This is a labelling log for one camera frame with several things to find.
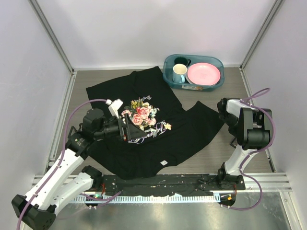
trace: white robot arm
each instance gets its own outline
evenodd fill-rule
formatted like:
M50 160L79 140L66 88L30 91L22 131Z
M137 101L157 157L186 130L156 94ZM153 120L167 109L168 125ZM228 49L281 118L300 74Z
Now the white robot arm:
M125 122L119 117L118 109L122 105L121 100L117 99L113 102L107 100L106 103L113 117L106 120L102 110L89 110L80 128L78 130L75 127L71 128L66 143L67 150L60 166L57 162L60 161L62 155L35 187L25 196L16 195L12 200L15 213L19 217L24 207L32 199L22 221L33 230L47 230L57 214L71 200L83 191L98 188L101 185L101 172L91 166L86 166L74 180L63 186L68 176L89 156L91 146L107 137L118 136L123 140L131 140L146 135L131 122L127 114L125 114ZM238 146L230 159L222 164L215 183L236 185L243 181L240 170L244 170L254 154L250 155L242 165L243 159L252 151L259 150L270 142L272 124L261 111L242 104L239 99L223 98L217 107L220 118L229 126L229 132L237 138ZM271 110L263 110L272 116ZM37 189L45 182L47 182L45 186L36 194Z
M224 174L240 176L250 160L250 157L241 165L243 159L251 152L267 146L272 138L272 124L263 112L247 106L240 99L223 98L217 104L220 118L229 126L229 133L236 137L238 145L229 160L222 168ZM270 117L270 109L262 109Z
M106 104L109 105L112 117L106 120L102 110L90 109L78 130L71 127L61 164L58 163L63 152L35 187L25 196L16 195L12 200L17 217L20 217L28 205L22 221L33 230L49 229L56 215L77 195L91 188L100 187L102 174L91 166L84 167L74 180L63 185L68 176L89 156L90 148L97 141L114 136L122 140L146 136L144 131L131 122L127 114L124 117L125 122L119 117L118 109L122 105L120 99L113 102L107 100ZM43 188L37 192L44 183L46 184Z

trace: teal mug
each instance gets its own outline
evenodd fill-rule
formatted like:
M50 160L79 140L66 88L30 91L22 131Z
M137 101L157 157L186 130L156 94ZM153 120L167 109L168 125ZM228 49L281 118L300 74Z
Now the teal mug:
M184 83L187 77L188 69L183 64L176 64L173 67L173 82Z

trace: metal table surface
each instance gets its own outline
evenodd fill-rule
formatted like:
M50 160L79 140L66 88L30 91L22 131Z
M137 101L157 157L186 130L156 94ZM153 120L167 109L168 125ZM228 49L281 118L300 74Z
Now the metal table surface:
M236 207L249 207L259 193L238 193ZM69 204L59 218L71 216L85 204ZM221 208L217 203L108 204L57 219L50 230L290 230L278 192L264 193L248 211Z

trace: pink rose print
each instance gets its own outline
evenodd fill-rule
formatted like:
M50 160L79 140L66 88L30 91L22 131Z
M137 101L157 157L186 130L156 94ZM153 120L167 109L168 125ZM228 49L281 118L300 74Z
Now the pink rose print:
M138 114L140 115L140 117L142 119L146 119L148 118L149 114L150 114L150 109L146 108L146 107L142 107L142 108L137 108L136 111L138 112Z
M131 116L132 112L130 112L128 109L124 110L121 115L125 116L125 114L128 114L128 116Z
M148 123L148 121L149 121L149 118L148 118L148 117L145 118L145 119L143 119L143 122L145 122L145 123Z
M156 119L155 119L155 118L153 118L153 119L149 119L149 120L148 120L148 125L150 125L150 126L154 126L156 122L157 122L157 121L156 121Z
M141 116L140 116L139 114L134 114L134 115L133 115L132 122L133 122L135 125L139 126L139 125L142 124L143 119L141 118Z

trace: floral print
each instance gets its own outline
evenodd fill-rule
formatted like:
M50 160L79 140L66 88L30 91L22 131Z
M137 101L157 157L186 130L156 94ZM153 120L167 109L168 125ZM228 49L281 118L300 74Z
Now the floral print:
M132 100L131 106L125 106L125 110L121 113L124 117L128 114L132 122L144 130L145 127L154 126L156 119L154 118L159 108L153 108L148 102L142 100Z
M166 130L171 130L171 125L165 121L157 123L155 116L160 111L159 108L154 108L148 102L143 102L145 99L150 100L151 97L143 97L142 99L132 100L130 106L125 106L125 110L121 113L122 117L128 114L133 124L141 130L147 132L148 137L156 137L159 133L162 134ZM139 143L138 141L129 141L129 143Z

